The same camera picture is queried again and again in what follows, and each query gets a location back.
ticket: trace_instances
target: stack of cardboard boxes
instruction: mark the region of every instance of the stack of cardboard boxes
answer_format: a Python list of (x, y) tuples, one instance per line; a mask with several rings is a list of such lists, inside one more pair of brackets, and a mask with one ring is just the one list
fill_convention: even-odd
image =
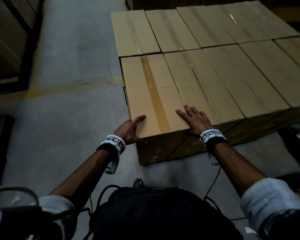
[(260, 2), (112, 13), (140, 165), (205, 151), (195, 106), (231, 144), (300, 121), (300, 36)]

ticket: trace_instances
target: right hand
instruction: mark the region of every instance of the right hand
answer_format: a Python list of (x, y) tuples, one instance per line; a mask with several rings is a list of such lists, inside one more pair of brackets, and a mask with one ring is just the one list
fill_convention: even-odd
[(203, 111), (199, 112), (194, 106), (191, 106), (191, 109), (186, 104), (183, 106), (187, 113), (179, 109), (176, 109), (176, 113), (188, 123), (191, 128), (190, 133), (193, 136), (199, 138), (202, 132), (213, 129), (210, 120)]

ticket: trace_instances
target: black wristband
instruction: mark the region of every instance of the black wristband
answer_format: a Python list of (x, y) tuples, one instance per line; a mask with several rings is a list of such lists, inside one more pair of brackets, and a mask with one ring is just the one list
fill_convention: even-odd
[(205, 146), (207, 148), (208, 153), (214, 155), (213, 149), (214, 147), (219, 143), (226, 143), (229, 144), (229, 142), (224, 139), (223, 137), (213, 137), (210, 138), (206, 143)]
[(112, 145), (112, 144), (109, 144), (109, 143), (104, 143), (104, 144), (101, 144), (97, 149), (97, 150), (105, 150), (107, 151), (109, 154), (110, 154), (110, 157), (111, 158), (115, 158), (117, 159), (118, 158), (118, 150), (116, 149), (116, 146), (115, 145)]

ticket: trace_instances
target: wristband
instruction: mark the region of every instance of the wristband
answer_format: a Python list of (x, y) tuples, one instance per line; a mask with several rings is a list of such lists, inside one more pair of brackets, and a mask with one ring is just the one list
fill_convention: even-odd
[(219, 143), (228, 143), (227, 139), (218, 129), (209, 129), (201, 133), (200, 140), (206, 146), (208, 153), (214, 154), (213, 149)]
[(104, 144), (113, 145), (115, 147), (115, 149), (117, 149), (117, 151), (118, 151), (118, 156), (120, 156), (126, 149), (126, 143), (124, 142), (124, 140), (116, 135), (107, 135), (104, 138), (104, 140), (101, 142), (98, 149), (101, 147), (101, 145), (104, 145)]

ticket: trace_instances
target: forearm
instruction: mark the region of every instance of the forearm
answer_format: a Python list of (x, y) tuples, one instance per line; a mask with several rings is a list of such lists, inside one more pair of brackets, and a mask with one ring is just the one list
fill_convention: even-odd
[(267, 177), (226, 143), (217, 144), (214, 153), (240, 197), (254, 183)]
[(68, 198), (77, 209), (82, 209), (109, 162), (109, 152), (96, 151), (50, 194)]

